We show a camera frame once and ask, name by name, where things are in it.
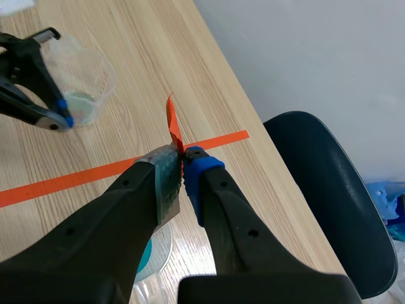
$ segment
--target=orange tape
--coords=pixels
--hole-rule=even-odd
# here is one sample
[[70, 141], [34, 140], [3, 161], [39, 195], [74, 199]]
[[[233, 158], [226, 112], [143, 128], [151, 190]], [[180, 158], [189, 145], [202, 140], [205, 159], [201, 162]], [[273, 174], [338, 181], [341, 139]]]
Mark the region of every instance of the orange tape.
[[[185, 146], [187, 149], [191, 146], [200, 146], [203, 149], [211, 149], [224, 144], [234, 143], [249, 138], [246, 131], [239, 131], [224, 136], [219, 136], [205, 141], [195, 142]], [[96, 168], [84, 171], [66, 174], [53, 179], [35, 182], [26, 186], [21, 186], [0, 192], [0, 208], [20, 203], [22, 201], [38, 198], [43, 195], [55, 193], [72, 187], [80, 186], [88, 182], [95, 182], [114, 175], [121, 174], [129, 168], [134, 160], [139, 157], [130, 158], [129, 160], [116, 161]]]
[[171, 98], [171, 94], [167, 98], [167, 102], [166, 102], [167, 124], [169, 126], [169, 132], [170, 132], [172, 141], [174, 142], [180, 155], [183, 155], [184, 154], [183, 139], [182, 139], [182, 135], [180, 133], [180, 129], [178, 128], [178, 125], [177, 125], [175, 106], [172, 103], [170, 98]]

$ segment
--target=white wall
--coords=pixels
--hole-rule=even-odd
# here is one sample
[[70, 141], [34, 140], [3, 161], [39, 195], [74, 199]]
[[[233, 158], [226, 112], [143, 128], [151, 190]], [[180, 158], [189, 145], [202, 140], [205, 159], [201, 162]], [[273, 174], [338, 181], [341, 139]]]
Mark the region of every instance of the white wall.
[[195, 3], [262, 121], [310, 112], [366, 181], [405, 181], [405, 0]]

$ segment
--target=wooden table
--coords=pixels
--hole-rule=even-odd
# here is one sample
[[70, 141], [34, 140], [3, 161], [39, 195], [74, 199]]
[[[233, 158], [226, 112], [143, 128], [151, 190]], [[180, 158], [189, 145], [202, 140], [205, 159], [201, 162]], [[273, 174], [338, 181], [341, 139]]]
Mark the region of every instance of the wooden table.
[[[118, 86], [99, 120], [59, 134], [0, 117], [0, 190], [143, 155], [167, 144], [165, 101], [174, 92], [184, 141], [239, 130], [250, 138], [209, 151], [223, 160], [258, 215], [298, 259], [325, 272], [342, 267], [234, 73], [191, 0], [38, 0], [2, 19], [25, 37], [46, 26], [103, 53]], [[114, 178], [0, 210], [0, 258], [37, 241], [100, 195]], [[173, 252], [161, 276], [169, 302], [179, 280], [215, 271], [208, 239], [184, 190], [172, 221]]]

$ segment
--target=black chair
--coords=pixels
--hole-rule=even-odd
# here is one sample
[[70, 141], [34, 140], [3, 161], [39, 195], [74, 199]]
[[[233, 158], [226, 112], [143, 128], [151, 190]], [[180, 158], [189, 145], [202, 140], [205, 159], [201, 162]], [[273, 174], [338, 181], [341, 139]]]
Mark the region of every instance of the black chair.
[[398, 268], [392, 241], [334, 136], [315, 116], [299, 111], [264, 126], [360, 297], [386, 291]]

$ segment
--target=plastic cup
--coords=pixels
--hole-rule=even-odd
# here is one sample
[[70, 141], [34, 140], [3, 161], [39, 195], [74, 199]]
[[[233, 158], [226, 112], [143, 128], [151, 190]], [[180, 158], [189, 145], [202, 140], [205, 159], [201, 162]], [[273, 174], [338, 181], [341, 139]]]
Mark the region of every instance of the plastic cup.
[[134, 289], [140, 304], [168, 303], [160, 272], [166, 266], [172, 248], [173, 233], [167, 223], [152, 235], [150, 257], [135, 277]]
[[44, 61], [66, 99], [75, 126], [94, 122], [117, 83], [111, 63], [71, 36], [52, 40]]

